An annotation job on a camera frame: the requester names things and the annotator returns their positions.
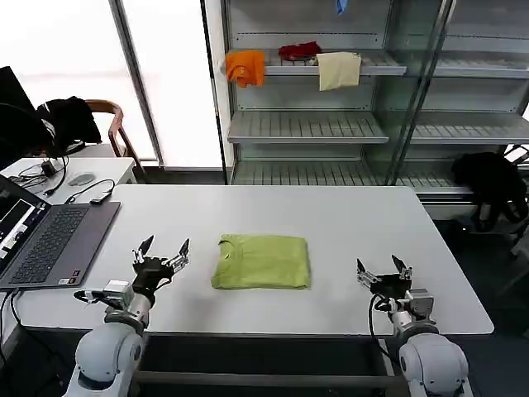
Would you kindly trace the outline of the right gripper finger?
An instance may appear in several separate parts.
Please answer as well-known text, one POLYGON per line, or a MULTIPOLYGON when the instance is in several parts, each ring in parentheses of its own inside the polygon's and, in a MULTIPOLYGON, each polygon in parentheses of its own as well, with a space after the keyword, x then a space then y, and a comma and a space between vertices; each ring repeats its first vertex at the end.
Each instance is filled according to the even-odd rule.
POLYGON ((356 260, 356 274, 358 282, 366 289, 371 289, 371 287, 378 282, 378 277, 367 271, 360 259, 356 260))
POLYGON ((395 255, 391 255, 393 264, 398 271, 398 279, 402 281, 412 280, 412 267, 407 266, 404 261, 395 255))

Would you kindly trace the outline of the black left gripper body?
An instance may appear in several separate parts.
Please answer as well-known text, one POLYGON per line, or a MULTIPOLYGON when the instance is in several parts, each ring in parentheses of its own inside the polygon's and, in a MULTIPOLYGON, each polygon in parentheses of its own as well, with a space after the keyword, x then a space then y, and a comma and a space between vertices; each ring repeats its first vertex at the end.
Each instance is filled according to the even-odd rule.
POLYGON ((141 263, 135 261, 132 266, 136 273, 132 288, 138 294, 154 294, 162 280, 171 281, 174 275, 174 269, 159 257, 148 256, 141 263))

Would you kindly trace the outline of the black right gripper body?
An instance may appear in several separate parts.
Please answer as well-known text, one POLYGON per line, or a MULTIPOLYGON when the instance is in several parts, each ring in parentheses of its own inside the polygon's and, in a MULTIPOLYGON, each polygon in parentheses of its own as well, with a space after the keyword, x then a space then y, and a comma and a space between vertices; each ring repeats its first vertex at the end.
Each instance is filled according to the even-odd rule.
POLYGON ((404 299, 406 292, 412 287, 409 277, 402 278, 400 274, 377 275, 369 291, 385 299, 404 299))

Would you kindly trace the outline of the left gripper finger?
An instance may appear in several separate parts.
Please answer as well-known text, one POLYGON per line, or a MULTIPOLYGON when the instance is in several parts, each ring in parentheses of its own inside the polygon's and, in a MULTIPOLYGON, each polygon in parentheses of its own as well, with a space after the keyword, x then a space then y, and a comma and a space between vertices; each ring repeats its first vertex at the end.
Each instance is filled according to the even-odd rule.
POLYGON ((164 265, 172 270, 174 274, 180 272, 189 263, 189 243, 190 240, 186 239, 178 254, 164 261, 164 265))
POLYGON ((145 239, 137 249, 134 249, 132 251, 133 254, 133 266, 139 266, 143 265, 145 260, 147 259, 147 253, 150 249, 150 246, 152 242, 154 241, 155 236, 151 235, 147 239, 145 239))

